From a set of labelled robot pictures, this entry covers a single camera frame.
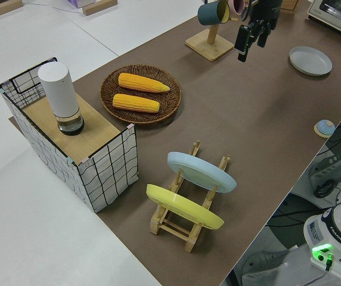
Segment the wicker basket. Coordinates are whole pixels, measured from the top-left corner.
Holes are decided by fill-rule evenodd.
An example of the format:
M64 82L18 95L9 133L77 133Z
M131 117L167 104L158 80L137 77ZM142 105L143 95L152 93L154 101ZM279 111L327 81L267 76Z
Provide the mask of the wicker basket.
M158 80L159 82L168 85L170 91L157 94L123 88L118 84L118 78L121 73L132 73ZM112 106L112 100L115 94L129 94L156 100L160 103L160 110L158 113L144 113L115 108ZM115 70L107 76L100 88L101 103L109 113L120 120L138 125L159 123L170 118L170 116L177 111L181 102L181 97L181 87L173 76L157 67L141 64L122 67Z

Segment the yellow plate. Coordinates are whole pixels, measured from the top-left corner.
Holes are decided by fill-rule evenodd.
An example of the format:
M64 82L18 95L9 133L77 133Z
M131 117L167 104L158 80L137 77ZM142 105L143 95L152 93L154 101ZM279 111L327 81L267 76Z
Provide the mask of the yellow plate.
M224 224L224 221L210 210L159 186L148 184L147 196L184 219L201 223L205 228L219 229Z

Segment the mug holder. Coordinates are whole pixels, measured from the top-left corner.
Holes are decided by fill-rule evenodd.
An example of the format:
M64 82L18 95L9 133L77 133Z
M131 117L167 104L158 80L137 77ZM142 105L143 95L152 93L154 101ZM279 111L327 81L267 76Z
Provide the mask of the mug holder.
M194 35L185 41L186 46L198 52L209 61L215 61L227 52L231 51L234 44L217 35L219 24L211 25L210 29Z

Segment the brown table mat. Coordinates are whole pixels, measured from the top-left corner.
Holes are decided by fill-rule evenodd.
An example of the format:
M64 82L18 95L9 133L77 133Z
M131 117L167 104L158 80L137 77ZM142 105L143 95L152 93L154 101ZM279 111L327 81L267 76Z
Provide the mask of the brown table mat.
M211 63L185 46L205 29L193 18L75 82L77 93L119 129L126 123L105 111L98 94L111 72L149 64L181 85L173 122L137 129L139 181L98 214L161 284L219 285L325 142L314 124L341 121L341 34L306 20L308 5L303 1L297 14L281 14L266 47L254 44L245 63L234 50ZM234 42L239 25L221 25L218 34ZM289 52L301 45L327 54L331 73L311 77L297 71ZM231 155L227 172L238 187L216 195L211 210L225 224L217 231L203 229L190 254L183 240L165 231L150 233L156 205L145 188L148 183L167 187L174 177L168 152L187 153L197 139L204 160L219 164ZM205 192L184 184L180 194L201 203Z

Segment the corn cob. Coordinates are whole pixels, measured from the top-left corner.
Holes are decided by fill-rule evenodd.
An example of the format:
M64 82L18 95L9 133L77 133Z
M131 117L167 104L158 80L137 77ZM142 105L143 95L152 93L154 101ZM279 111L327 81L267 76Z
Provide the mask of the corn cob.
M162 84L158 80L138 76L132 73L121 73L119 75L119 85L123 88L147 92L165 92L170 90L168 86Z
M128 94L115 94L112 100L112 106L119 109L149 113L159 112L160 109L160 103L158 101Z

